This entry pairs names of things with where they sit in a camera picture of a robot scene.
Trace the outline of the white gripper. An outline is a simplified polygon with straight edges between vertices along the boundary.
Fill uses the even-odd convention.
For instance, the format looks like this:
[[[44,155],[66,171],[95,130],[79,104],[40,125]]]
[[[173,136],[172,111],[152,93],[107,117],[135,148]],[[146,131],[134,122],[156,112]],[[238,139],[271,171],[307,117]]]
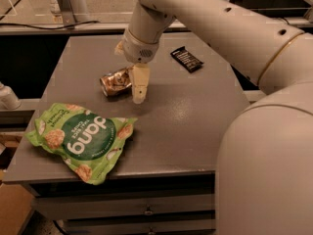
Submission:
[[[129,69],[132,100],[135,104],[141,104],[145,101],[150,80],[149,66],[141,63],[150,62],[157,49],[157,43],[144,43],[138,40],[128,28],[124,31],[122,41],[119,41],[114,48],[116,55],[124,54],[128,62],[136,64]]]

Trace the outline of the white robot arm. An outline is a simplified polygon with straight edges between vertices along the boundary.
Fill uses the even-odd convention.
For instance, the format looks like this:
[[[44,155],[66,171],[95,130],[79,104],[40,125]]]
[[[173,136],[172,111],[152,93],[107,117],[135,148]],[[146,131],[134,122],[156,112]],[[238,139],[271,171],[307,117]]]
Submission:
[[[121,49],[135,102],[173,21],[263,96],[225,132],[215,170],[216,235],[313,235],[313,37],[225,0],[137,0]]]

